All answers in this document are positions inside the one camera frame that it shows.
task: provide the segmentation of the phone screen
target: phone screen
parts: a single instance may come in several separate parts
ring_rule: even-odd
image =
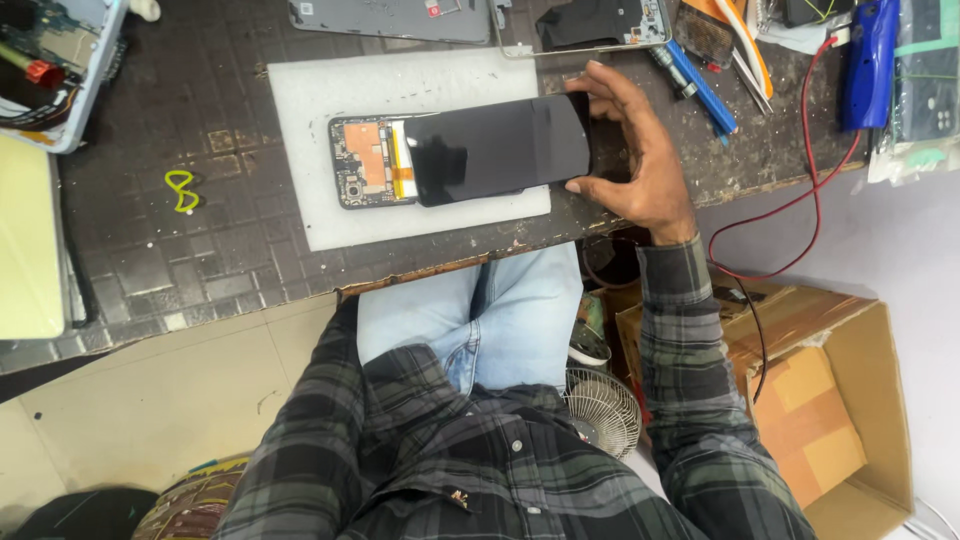
[[[418,116],[405,121],[405,132],[425,207],[590,172],[585,92]]]

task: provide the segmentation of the sleeve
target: sleeve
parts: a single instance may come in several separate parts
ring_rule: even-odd
[[[667,497],[710,538],[814,538],[733,382],[700,236],[638,255],[647,432]]]
[[[348,299],[327,325],[212,538],[334,538],[360,507],[356,448],[366,398],[356,313]]]

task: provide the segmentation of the plaid shirt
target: plaid shirt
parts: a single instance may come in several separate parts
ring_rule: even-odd
[[[422,345],[361,369],[351,299],[214,538],[813,538],[736,391],[699,237],[639,257],[647,430],[673,505],[581,441],[552,387],[465,396]]]

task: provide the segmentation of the hand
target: hand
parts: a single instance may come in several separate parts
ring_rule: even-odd
[[[649,229],[655,245],[692,239],[697,225],[680,157],[643,90],[598,61],[589,61],[587,72],[567,81],[566,90],[589,92],[594,98],[590,115],[620,123],[630,151],[631,173],[628,184],[582,176],[567,182],[566,188]]]

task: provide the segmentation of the shirt cuff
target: shirt cuff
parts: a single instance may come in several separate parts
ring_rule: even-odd
[[[692,306],[712,296],[700,233],[683,244],[637,248],[636,255],[644,304]]]

